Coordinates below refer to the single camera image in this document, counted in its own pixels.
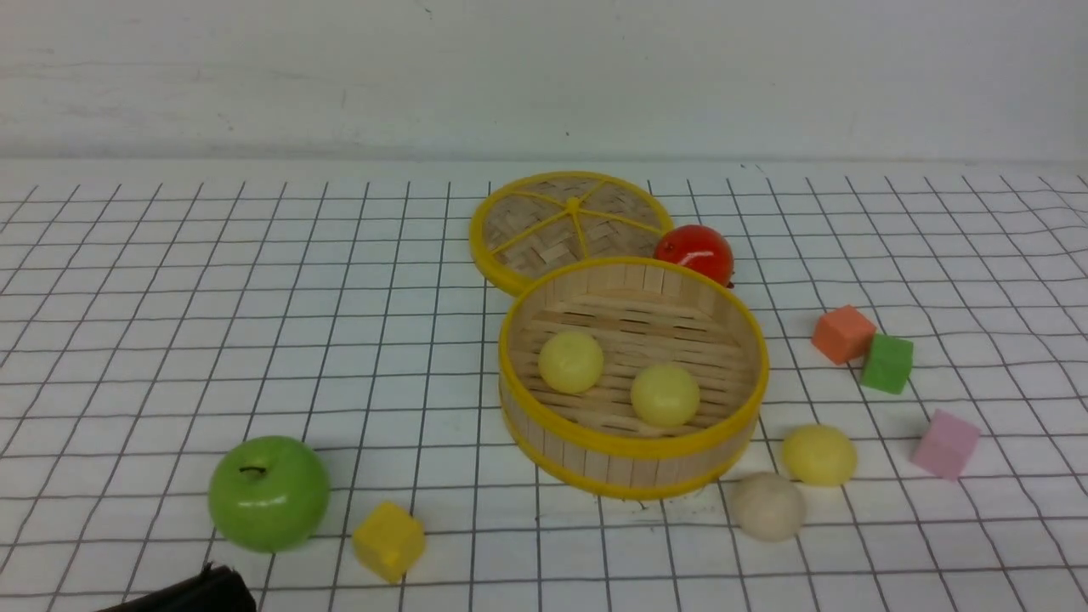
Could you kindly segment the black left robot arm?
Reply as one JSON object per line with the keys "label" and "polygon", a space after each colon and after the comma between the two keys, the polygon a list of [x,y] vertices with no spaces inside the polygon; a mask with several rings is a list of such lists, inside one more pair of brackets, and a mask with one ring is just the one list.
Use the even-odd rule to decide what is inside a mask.
{"label": "black left robot arm", "polygon": [[211,562],[201,572],[102,611],[257,611],[257,602],[237,570]]}

